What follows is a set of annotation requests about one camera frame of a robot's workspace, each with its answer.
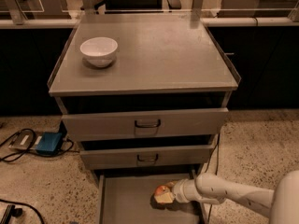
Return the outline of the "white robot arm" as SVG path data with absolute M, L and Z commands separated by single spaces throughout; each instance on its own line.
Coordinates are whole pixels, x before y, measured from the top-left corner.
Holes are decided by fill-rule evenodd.
M 299 171 L 286 174 L 275 190 L 239 184 L 203 173 L 195 179 L 181 179 L 158 186 L 157 203 L 221 204 L 226 199 L 269 219 L 269 224 L 299 224 Z

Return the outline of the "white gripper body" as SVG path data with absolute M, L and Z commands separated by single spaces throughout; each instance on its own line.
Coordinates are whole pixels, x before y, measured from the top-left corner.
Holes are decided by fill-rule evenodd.
M 179 180 L 172 188 L 172 193 L 179 203 L 198 202 L 200 200 L 200 195 L 193 179 Z

